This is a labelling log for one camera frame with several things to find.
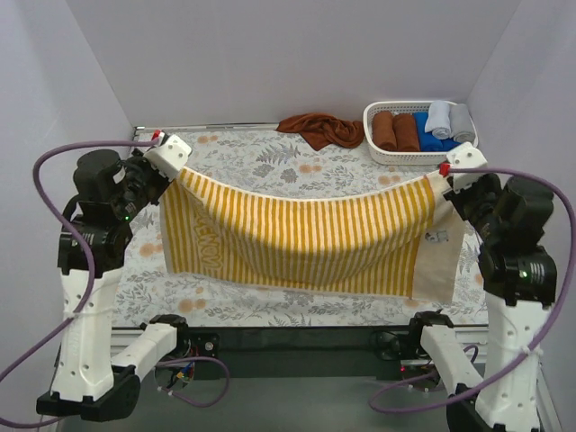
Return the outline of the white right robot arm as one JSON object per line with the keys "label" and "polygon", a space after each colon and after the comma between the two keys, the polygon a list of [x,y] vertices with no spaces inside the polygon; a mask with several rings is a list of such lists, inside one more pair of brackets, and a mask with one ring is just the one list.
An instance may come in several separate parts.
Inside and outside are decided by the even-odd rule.
{"label": "white right robot arm", "polygon": [[446,408],[452,431],[538,431],[536,381],[539,359],[529,343],[551,314],[557,269],[539,241],[550,218],[553,192],[532,180],[495,174],[445,198],[481,238],[479,268],[488,308],[485,376],[495,377],[517,356],[513,371],[478,393],[483,381],[460,350],[452,321],[439,311],[417,313],[409,322],[407,345],[430,357],[453,403]]}

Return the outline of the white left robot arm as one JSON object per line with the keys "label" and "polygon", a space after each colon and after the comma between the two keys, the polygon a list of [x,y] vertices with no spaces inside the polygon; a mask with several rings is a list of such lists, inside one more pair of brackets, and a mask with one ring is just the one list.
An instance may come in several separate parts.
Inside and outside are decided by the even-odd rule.
{"label": "white left robot arm", "polygon": [[184,167],[185,149],[134,150],[126,160],[110,149],[76,163],[76,195],[61,217],[57,266],[64,290],[64,321],[58,366],[49,391],[36,402],[41,415],[79,416],[105,422],[134,410],[145,376],[168,358],[185,358],[192,347],[186,321],[159,315],[118,355],[111,355],[113,304],[122,278],[131,222]]}

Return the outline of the yellow striped towel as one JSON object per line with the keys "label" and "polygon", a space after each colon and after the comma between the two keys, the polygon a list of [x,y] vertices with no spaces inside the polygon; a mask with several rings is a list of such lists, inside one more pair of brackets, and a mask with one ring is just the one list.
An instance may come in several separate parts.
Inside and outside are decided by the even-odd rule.
{"label": "yellow striped towel", "polygon": [[452,298],[465,225],[430,173],[332,199],[252,193],[190,168],[160,205],[166,268],[319,293]]}

